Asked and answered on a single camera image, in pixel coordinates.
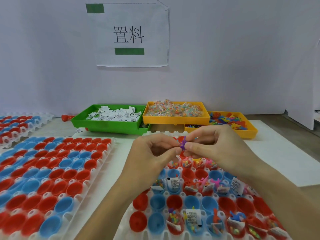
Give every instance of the forearm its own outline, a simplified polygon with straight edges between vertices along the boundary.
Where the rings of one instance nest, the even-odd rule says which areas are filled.
[[[320,210],[290,180],[263,164],[248,182],[293,239],[317,239]]]
[[[76,240],[112,240],[123,214],[133,201],[132,190],[124,188],[127,183],[119,178],[100,205],[78,233]]]

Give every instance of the green plastic tray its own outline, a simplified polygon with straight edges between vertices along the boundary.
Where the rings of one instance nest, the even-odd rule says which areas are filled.
[[[97,112],[102,105],[108,105],[108,107],[113,110],[121,108],[128,109],[129,106],[131,106],[136,108],[136,113],[141,112],[141,116],[139,117],[138,121],[135,122],[86,120],[90,113]],[[139,128],[145,108],[145,105],[93,104],[89,108],[79,113],[77,116],[73,117],[71,122],[74,127],[85,127],[88,128],[89,131],[142,135],[150,130],[150,124],[148,128]]]

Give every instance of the right hand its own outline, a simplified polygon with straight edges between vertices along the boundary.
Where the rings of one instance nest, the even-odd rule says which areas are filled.
[[[208,157],[219,167],[248,182],[266,165],[229,125],[208,125],[186,136],[185,156]]]

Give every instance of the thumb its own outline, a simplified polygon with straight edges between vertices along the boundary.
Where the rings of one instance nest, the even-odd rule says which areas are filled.
[[[174,160],[177,155],[180,155],[181,152],[182,149],[180,147],[171,148],[162,155],[158,156],[158,162],[161,167],[165,167],[170,161]]]
[[[202,157],[214,158],[214,147],[212,145],[203,145],[195,142],[187,142],[185,149]]]

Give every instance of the green tape strip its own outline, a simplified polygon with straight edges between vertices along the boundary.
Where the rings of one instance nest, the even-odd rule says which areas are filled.
[[[144,48],[114,48],[116,55],[144,55]]]
[[[94,4],[86,4],[87,13],[104,13],[103,4],[94,3]]]

